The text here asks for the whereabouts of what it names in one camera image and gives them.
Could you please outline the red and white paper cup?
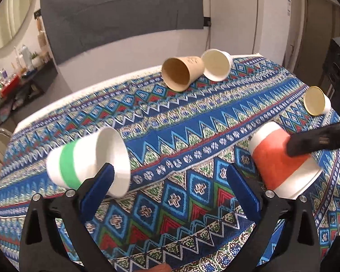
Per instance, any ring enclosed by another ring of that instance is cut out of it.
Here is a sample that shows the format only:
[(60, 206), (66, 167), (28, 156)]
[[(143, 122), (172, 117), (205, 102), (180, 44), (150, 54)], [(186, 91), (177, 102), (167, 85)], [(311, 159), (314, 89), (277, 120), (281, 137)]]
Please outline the red and white paper cup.
[(268, 190), (280, 198), (296, 199), (323, 172), (310, 155), (289, 157), (290, 135), (276, 122), (263, 124), (249, 141), (248, 149)]

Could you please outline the green striped white paper cup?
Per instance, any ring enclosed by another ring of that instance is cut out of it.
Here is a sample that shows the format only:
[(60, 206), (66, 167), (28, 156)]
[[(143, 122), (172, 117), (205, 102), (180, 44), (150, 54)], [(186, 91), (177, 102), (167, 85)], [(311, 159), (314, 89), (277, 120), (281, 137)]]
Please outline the green striped white paper cup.
[(131, 166), (125, 143), (113, 128), (103, 128), (53, 149), (46, 158), (46, 172), (56, 185), (76, 190), (106, 163), (114, 168), (107, 194), (121, 198), (129, 190)]

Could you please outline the white cup yellow inside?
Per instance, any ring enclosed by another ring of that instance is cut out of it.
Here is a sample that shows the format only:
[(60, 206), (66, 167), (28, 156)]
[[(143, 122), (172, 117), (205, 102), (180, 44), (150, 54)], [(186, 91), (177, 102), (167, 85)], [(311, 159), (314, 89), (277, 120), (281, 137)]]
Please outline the white cup yellow inside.
[(305, 109), (312, 116), (325, 115), (331, 110), (330, 99), (317, 86), (311, 86), (303, 98)]

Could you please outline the white cup with pink hearts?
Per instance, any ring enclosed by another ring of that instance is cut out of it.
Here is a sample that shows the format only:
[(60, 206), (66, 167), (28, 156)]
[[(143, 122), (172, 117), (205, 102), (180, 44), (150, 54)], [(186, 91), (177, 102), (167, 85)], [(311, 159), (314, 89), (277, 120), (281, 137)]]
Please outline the white cup with pink hearts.
[(232, 56), (218, 49), (206, 50), (201, 59), (204, 63), (204, 76), (213, 82), (225, 80), (233, 65)]

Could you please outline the brown kraft paper cup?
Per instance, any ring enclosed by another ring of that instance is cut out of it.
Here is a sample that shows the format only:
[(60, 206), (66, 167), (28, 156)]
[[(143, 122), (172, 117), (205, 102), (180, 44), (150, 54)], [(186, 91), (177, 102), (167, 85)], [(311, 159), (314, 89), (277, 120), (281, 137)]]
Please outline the brown kraft paper cup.
[(168, 58), (161, 67), (165, 84), (175, 92), (185, 91), (203, 72), (204, 62), (198, 56)]

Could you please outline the blue patterned tablecloth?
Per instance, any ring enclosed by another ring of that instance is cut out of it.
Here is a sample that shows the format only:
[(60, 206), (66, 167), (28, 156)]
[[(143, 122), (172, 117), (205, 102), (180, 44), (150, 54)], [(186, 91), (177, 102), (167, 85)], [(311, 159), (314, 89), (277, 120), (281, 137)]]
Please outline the blue patterned tablecloth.
[(314, 117), (307, 86), (261, 56), (241, 56), (221, 82), (200, 77), (182, 93), (170, 90), (160, 68), (122, 75), (80, 90), (21, 121), (0, 173), (0, 247), (19, 264), (19, 242), (36, 193), (64, 189), (46, 173), (50, 151), (104, 127), (116, 129), (129, 153), (131, 183), (107, 198), (86, 228), (118, 271), (162, 262), (175, 271), (222, 271), (255, 225), (226, 180), (235, 163), (259, 172), (248, 153), (255, 131), (275, 121), (288, 133), (340, 121), (336, 111)]

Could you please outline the grey door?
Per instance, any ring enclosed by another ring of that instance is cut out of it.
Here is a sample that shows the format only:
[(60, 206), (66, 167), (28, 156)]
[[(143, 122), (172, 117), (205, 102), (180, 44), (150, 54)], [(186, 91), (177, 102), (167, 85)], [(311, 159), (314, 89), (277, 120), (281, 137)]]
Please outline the grey door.
[(305, 0), (305, 15), (294, 74), (319, 86), (330, 40), (340, 36), (340, 5), (331, 0)]

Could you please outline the white refrigerator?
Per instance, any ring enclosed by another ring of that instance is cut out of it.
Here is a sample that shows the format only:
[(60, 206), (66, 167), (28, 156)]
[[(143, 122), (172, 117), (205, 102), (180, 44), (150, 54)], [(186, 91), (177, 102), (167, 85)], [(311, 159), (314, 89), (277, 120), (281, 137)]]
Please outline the white refrigerator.
[(231, 55), (259, 53), (282, 64), (291, 0), (210, 0), (211, 48)]

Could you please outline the small potted plant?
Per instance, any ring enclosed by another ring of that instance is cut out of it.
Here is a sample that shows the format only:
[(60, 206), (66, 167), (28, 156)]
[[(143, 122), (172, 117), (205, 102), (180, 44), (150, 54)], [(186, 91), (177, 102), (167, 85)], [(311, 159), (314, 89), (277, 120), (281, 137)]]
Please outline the small potted plant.
[(37, 52), (31, 53), (31, 61), (34, 68), (39, 69), (43, 65), (43, 60)]

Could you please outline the white kettle bottle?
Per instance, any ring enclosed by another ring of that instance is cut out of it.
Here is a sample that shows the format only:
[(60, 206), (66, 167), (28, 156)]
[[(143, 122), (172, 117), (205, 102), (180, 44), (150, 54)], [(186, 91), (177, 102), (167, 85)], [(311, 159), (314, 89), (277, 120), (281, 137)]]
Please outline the white kettle bottle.
[(29, 69), (29, 70), (33, 69), (33, 64), (32, 64), (32, 60), (31, 60), (31, 53), (30, 53), (28, 47), (25, 46), (25, 45), (22, 45), (20, 50), (19, 50), (19, 53), (21, 54), (22, 59), (25, 62), (26, 68)]

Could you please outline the black wall shelf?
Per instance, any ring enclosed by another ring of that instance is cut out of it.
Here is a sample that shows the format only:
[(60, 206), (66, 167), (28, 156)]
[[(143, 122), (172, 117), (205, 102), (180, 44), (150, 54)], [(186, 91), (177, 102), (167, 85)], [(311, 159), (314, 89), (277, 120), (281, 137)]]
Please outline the black wall shelf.
[(0, 102), (0, 126), (24, 107), (43, 96), (58, 75), (54, 60), (30, 72)]

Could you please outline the oval wall mirror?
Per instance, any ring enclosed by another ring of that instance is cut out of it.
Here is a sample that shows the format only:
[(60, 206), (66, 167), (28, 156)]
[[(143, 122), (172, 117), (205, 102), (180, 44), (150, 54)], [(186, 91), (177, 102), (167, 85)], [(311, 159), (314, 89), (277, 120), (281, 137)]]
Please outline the oval wall mirror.
[(2, 0), (0, 2), (0, 49), (17, 35), (34, 0)]

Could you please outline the grey covered wall television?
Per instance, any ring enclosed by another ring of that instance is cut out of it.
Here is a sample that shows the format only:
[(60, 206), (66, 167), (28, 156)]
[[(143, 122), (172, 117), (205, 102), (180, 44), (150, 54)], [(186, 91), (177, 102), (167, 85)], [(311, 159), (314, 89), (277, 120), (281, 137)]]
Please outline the grey covered wall television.
[(133, 36), (203, 27), (203, 0), (40, 0), (57, 64)]

